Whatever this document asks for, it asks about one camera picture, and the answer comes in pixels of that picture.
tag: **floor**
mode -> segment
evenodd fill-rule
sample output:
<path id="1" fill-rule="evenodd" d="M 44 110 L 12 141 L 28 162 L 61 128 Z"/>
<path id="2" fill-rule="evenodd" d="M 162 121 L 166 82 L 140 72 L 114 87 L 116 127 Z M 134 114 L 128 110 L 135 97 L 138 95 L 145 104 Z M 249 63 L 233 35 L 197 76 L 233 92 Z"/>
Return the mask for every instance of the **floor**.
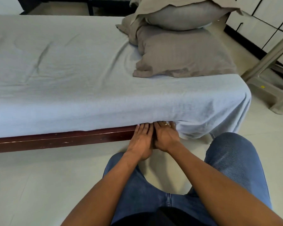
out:
<path id="1" fill-rule="evenodd" d="M 32 14 L 86 15 L 84 3 L 44 3 Z M 208 27 L 230 51 L 239 74 L 258 61 L 223 32 L 224 19 Z M 277 77 L 266 74 L 277 81 Z M 271 96 L 252 87 L 253 100 L 239 134 L 256 147 L 265 171 L 274 211 L 283 218 L 283 115 L 268 110 Z M 204 159 L 209 138 L 182 140 Z M 128 141 L 0 153 L 0 226 L 60 225 L 77 202 L 101 178 L 109 158 Z M 191 185 L 167 154 L 155 150 L 141 165 L 146 179 L 163 191 L 185 194 Z"/>

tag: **person's left hand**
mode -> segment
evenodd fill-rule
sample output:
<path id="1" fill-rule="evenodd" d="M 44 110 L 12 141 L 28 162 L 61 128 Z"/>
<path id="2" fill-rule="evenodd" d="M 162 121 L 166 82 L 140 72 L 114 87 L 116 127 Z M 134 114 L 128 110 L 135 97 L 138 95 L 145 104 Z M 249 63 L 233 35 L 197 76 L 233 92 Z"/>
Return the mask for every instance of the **person's left hand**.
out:
<path id="1" fill-rule="evenodd" d="M 134 135 L 130 140 L 127 152 L 132 152 L 140 157 L 140 160 L 146 160 L 152 155 L 153 124 L 138 124 Z"/>

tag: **dark red wooden bed rail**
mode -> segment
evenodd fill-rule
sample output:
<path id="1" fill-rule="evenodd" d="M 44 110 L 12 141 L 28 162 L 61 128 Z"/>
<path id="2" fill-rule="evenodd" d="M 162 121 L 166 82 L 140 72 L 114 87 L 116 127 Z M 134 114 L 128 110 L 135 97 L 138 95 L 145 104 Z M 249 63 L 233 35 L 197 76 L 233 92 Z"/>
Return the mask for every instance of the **dark red wooden bed rail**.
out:
<path id="1" fill-rule="evenodd" d="M 77 146 L 130 140 L 134 126 L 0 138 L 0 152 Z"/>

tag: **pillowcase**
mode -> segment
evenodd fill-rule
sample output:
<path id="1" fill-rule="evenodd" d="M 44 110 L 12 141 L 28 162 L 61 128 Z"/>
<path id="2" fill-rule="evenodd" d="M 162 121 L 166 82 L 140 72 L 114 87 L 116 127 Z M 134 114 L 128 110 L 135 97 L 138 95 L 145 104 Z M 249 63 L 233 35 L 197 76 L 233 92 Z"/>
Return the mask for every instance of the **pillowcase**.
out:
<path id="1" fill-rule="evenodd" d="M 133 24 L 130 25 L 133 14 L 128 15 L 122 19 L 122 24 L 117 24 L 116 27 L 123 33 L 127 34 L 129 37 L 129 42 L 138 45 L 137 43 L 137 37 L 136 37 L 136 32 L 140 29 L 141 26 L 146 25 L 147 22 L 139 18 L 136 21 L 134 21 Z"/>
<path id="2" fill-rule="evenodd" d="M 236 66 L 222 43 L 206 29 L 183 32 L 156 26 L 137 31 L 139 53 L 134 77 L 158 74 L 176 78 L 236 73 Z"/>
<path id="3" fill-rule="evenodd" d="M 184 31 L 207 25 L 228 12 L 238 11 L 235 0 L 132 0 L 139 6 L 132 18 L 145 18 L 151 25 Z"/>

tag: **blue jeans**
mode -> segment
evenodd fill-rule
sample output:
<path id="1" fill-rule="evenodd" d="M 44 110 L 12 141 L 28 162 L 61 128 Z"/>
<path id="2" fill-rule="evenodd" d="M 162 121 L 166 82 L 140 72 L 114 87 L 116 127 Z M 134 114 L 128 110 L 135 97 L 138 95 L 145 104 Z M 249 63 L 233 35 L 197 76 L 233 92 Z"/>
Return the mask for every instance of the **blue jeans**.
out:
<path id="1" fill-rule="evenodd" d="M 117 164 L 122 155 L 120 152 L 111 157 L 104 175 Z M 272 208 L 259 156 L 247 139 L 235 133 L 219 135 L 208 148 L 204 162 Z M 193 189 L 186 195 L 165 193 L 147 182 L 138 166 L 122 192 L 112 224 L 132 214 L 154 212 L 162 206 L 181 209 L 204 224 L 217 226 Z"/>

